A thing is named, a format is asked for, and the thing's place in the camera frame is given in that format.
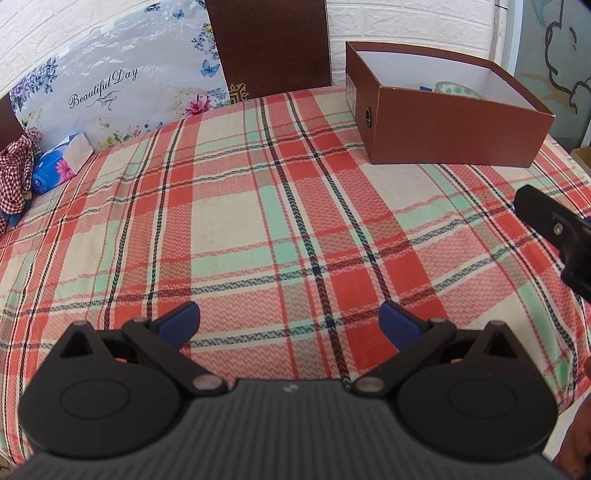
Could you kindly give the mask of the person's right hand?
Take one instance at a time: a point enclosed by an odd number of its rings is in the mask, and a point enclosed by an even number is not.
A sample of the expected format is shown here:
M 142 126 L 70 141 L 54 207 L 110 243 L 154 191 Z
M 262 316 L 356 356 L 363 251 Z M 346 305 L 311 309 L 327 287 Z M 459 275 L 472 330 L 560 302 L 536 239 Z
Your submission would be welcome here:
M 590 396 L 579 406 L 553 464 L 572 479 L 582 479 L 591 453 Z

